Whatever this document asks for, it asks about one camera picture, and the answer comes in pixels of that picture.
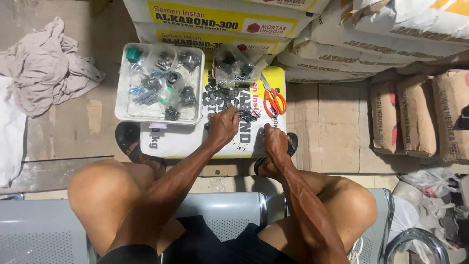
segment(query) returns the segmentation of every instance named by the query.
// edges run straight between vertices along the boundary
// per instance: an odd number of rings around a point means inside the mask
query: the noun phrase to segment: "chrome armrest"
[[[407,241],[419,240],[428,246],[435,258],[435,264],[449,264],[449,257],[441,241],[432,233],[421,228],[409,228],[398,234],[386,247],[385,264],[394,263],[399,246]]]

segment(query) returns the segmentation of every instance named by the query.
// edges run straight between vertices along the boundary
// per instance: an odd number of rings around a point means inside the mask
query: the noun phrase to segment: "white plastic tray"
[[[201,64],[192,73],[190,77],[190,84],[194,88],[194,94],[197,99],[197,104],[194,107],[179,109],[181,115],[179,120],[171,121],[165,120],[165,108],[155,103],[147,107],[136,106],[129,94],[131,88],[131,77],[130,67],[131,63],[126,59],[126,50],[128,47],[134,47],[144,51],[144,54],[148,54],[151,47],[157,45],[160,47],[170,46],[176,51],[181,50],[192,50],[194,53],[200,54]],[[122,52],[121,70],[119,75],[119,84],[117,87],[116,105],[114,108],[115,116],[121,121],[130,122],[145,122],[145,123],[164,123],[164,124],[184,124],[184,125],[196,125],[202,118],[202,92],[203,92],[203,72],[205,67],[205,54],[199,48],[193,47],[177,47],[171,44],[157,43],[157,44],[145,44],[145,43],[128,43],[124,46]]]

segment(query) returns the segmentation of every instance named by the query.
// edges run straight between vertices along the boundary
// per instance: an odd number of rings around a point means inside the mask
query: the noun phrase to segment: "thigh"
[[[153,183],[153,170],[143,164],[115,160],[89,164],[71,180],[68,199],[96,251],[103,256],[134,202]],[[171,219],[157,241],[158,254],[184,233]]]
[[[318,193],[318,197],[329,213],[346,251],[376,221],[377,207],[373,194],[349,179],[335,180],[333,185],[326,186]],[[269,225],[258,235],[299,263],[311,261],[310,250],[303,240],[297,220],[292,216]]]

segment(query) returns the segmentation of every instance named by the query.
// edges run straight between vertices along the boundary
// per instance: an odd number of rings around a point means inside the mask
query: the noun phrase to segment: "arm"
[[[344,244],[320,199],[298,174],[287,154],[287,136],[269,124],[265,129],[265,151],[284,176],[284,191],[292,216],[299,223],[316,264],[348,264]]]
[[[230,107],[210,119],[209,136],[177,163],[127,213],[110,249],[145,244],[154,247],[161,230],[176,213],[209,160],[238,133],[238,109]]]

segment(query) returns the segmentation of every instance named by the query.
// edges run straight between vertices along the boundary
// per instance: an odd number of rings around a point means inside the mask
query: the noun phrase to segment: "red logo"
[[[261,29],[261,26],[259,26],[257,23],[251,24],[247,28],[247,32],[249,33],[255,33],[258,32]]]
[[[240,51],[244,52],[248,49],[248,46],[244,45],[244,44],[239,44],[238,46],[236,46]]]

